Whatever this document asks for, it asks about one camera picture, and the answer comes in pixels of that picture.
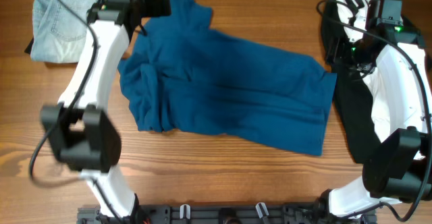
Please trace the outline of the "blue polo shirt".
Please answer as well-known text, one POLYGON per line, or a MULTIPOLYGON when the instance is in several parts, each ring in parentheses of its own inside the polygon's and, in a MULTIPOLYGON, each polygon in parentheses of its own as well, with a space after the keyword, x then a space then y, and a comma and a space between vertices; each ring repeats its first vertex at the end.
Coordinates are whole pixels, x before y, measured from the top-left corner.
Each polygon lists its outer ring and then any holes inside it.
POLYGON ((227 134, 319 156, 337 76, 312 57, 210 27, 213 11, 170 0, 119 66, 140 131, 227 134))

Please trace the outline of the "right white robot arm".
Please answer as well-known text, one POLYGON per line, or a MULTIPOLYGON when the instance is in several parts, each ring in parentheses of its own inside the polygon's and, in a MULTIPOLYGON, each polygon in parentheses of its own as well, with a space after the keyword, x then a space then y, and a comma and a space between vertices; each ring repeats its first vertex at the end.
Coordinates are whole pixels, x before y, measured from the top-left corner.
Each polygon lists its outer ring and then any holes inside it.
POLYGON ((337 74, 335 105, 362 175, 319 200, 328 219, 368 221, 377 208, 431 199, 431 90, 420 30, 400 0, 322 0, 321 38, 337 74))

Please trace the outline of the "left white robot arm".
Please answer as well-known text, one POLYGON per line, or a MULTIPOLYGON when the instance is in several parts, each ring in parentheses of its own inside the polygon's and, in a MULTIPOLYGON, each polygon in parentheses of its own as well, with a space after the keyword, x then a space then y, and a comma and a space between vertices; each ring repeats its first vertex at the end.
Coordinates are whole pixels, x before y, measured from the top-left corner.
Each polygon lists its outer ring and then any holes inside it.
POLYGON ((87 37, 74 75, 56 105, 40 112, 59 163, 79 173, 100 206, 80 210, 78 223, 143 223, 137 195, 118 162, 119 134, 106 110, 117 66, 143 18, 171 15, 170 0, 98 0, 82 23, 87 37))

